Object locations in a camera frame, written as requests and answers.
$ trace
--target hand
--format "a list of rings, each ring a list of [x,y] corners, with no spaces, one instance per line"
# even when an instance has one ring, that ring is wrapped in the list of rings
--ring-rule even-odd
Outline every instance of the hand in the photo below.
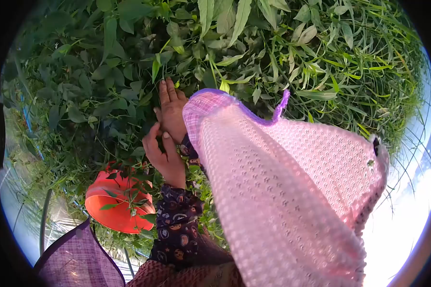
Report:
[[[163,175],[167,184],[185,189],[185,168],[180,155],[177,153],[176,145],[169,133],[164,132],[162,137],[166,153],[162,153],[156,139],[157,135],[161,134],[159,129],[160,123],[155,123],[150,132],[142,139],[145,155],[155,169]]]
[[[153,110],[161,123],[163,131],[167,131],[176,144],[181,144],[187,133],[187,128],[182,117],[182,109],[188,102],[184,92],[174,89],[174,83],[168,77],[159,84],[159,100],[161,110],[155,107]]]

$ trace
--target purple checkered cloth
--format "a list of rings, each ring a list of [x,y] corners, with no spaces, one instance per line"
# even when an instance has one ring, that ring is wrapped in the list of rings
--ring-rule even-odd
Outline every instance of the purple checkered cloth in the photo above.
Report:
[[[92,233],[90,219],[48,247],[34,269],[48,286],[125,286],[120,270]]]

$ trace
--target finger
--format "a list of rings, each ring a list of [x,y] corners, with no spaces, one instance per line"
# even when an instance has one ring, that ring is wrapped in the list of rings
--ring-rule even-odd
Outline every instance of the finger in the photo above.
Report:
[[[161,121],[163,120],[163,116],[162,116],[162,114],[161,114],[161,109],[160,109],[159,107],[154,107],[154,108],[153,108],[153,111],[154,111],[154,112],[155,112],[155,114],[156,114],[157,121],[158,121],[159,123],[161,123]]]
[[[174,88],[174,83],[172,82],[170,77],[166,79],[166,89],[168,91],[170,101],[178,99],[176,89]]]
[[[168,132],[163,133],[163,147],[166,150],[168,162],[172,162],[180,158],[176,150],[176,144]]]
[[[161,134],[159,130],[160,124],[155,123],[150,129],[148,135],[142,140],[142,145],[144,146],[145,154],[150,160],[151,164],[160,164],[166,161],[166,155],[164,155],[158,147],[158,141],[156,139],[157,135]]]
[[[165,80],[161,80],[161,82],[159,83],[159,101],[160,101],[161,105],[169,102],[169,95],[168,95],[168,91],[166,89],[166,81]]]
[[[147,148],[150,152],[153,152],[155,149],[158,149],[158,141],[156,139],[158,132],[159,132],[160,123],[155,123],[148,132],[148,135],[145,137],[147,142]]]
[[[185,100],[185,101],[187,100],[187,97],[185,96],[184,92],[182,92],[179,89],[176,89],[176,92],[177,92],[177,97],[179,100]]]

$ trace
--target purple string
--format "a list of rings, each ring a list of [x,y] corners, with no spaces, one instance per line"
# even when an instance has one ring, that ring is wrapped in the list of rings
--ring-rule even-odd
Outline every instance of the purple string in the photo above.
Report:
[[[273,113],[272,123],[276,123],[281,117],[283,109],[287,106],[287,101],[289,100],[290,92],[288,89],[284,90],[283,98],[281,103],[276,107]]]

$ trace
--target blue pipe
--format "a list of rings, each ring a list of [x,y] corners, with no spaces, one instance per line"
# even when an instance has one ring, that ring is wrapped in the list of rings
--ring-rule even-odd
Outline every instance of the blue pipe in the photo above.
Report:
[[[22,93],[21,93],[21,101],[24,101],[24,97],[23,97],[23,94],[22,94]],[[24,106],[24,108],[23,108],[23,112],[24,112],[24,119],[26,120],[27,127],[29,128],[29,132],[30,132],[31,134],[33,134],[34,132],[32,131],[31,123],[30,123],[30,118],[29,118],[29,116],[28,116],[29,111],[27,111],[26,107]],[[40,151],[40,146],[37,146],[37,150],[38,150],[38,152],[39,152],[39,154],[40,154],[40,157],[41,157],[43,160],[45,160],[45,158],[44,158],[43,154],[42,154],[42,153],[41,153],[41,151]],[[75,201],[75,200],[74,200],[74,204],[75,204],[76,206],[80,206],[80,204],[79,204],[77,201]],[[82,212],[83,212],[86,216],[89,216],[89,215],[88,215],[88,213],[86,212],[86,210],[82,210]]]

